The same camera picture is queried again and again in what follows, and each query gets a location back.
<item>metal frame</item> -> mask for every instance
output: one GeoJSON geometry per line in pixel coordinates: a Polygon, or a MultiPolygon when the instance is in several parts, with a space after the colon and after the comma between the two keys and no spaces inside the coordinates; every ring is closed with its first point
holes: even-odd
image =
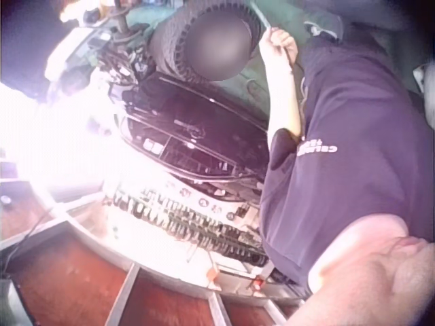
{"type": "Polygon", "coordinates": [[[210,294],[209,306],[215,326],[232,326],[222,298],[216,292],[210,294]]]}
{"type": "Polygon", "coordinates": [[[121,322],[122,314],[124,314],[127,300],[130,297],[131,290],[135,284],[140,267],[137,264],[132,264],[125,278],[124,284],[121,287],[118,296],[116,297],[114,305],[111,307],[109,317],[105,326],[117,326],[121,322]]]}
{"type": "MultiPolygon", "coordinates": [[[[44,223],[38,229],[36,229],[35,233],[28,238],[28,240],[23,244],[22,248],[16,254],[20,255],[29,249],[34,249],[36,246],[42,244],[46,240],[49,240],[56,235],[62,234],[63,232],[71,232],[80,242],[86,245],[91,251],[94,251],[98,256],[107,260],[111,264],[128,271],[124,284],[121,287],[111,312],[107,318],[106,326],[116,326],[120,324],[129,295],[132,291],[135,281],[139,277],[146,278],[153,283],[156,283],[157,285],[171,291],[176,291],[178,293],[183,293],[184,295],[207,300],[209,302],[211,316],[213,317],[213,321],[217,326],[232,325],[225,309],[224,301],[263,307],[271,316],[272,320],[274,320],[274,322],[278,325],[282,325],[285,322],[286,317],[275,302],[295,306],[300,306],[303,304],[303,300],[299,298],[282,299],[240,296],[230,293],[217,293],[206,287],[193,285],[161,274],[146,266],[138,264],[137,262],[108,247],[97,237],[91,234],[86,228],[80,225],[74,218],[69,216],[65,210],[63,210],[63,208],[72,209],[75,208],[75,206],[79,207],[83,205],[84,202],[85,204],[88,204],[89,200],[78,200],[75,202],[75,204],[70,203],[68,205],[55,204],[53,203],[53,199],[50,197],[48,192],[41,191],[41,189],[39,189],[37,192],[35,191],[38,189],[37,187],[33,187],[33,189],[36,198],[40,201],[42,206],[53,207],[51,215],[54,219],[44,223]]],[[[0,255],[7,253],[16,243],[20,242],[26,234],[26,232],[23,232],[22,234],[0,242],[0,255]]]]}
{"type": "Polygon", "coordinates": [[[272,300],[267,300],[264,309],[269,313],[274,323],[282,325],[287,321],[287,317],[272,300]]]}

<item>navy blue shirt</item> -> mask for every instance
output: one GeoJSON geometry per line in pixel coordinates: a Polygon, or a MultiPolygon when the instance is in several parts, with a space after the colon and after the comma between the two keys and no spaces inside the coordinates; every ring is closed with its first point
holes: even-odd
{"type": "Polygon", "coordinates": [[[380,62],[348,56],[316,73],[305,140],[279,130],[261,201],[260,231],[275,267],[302,286],[350,223],[373,213],[403,218],[434,240],[434,133],[380,62]]]}

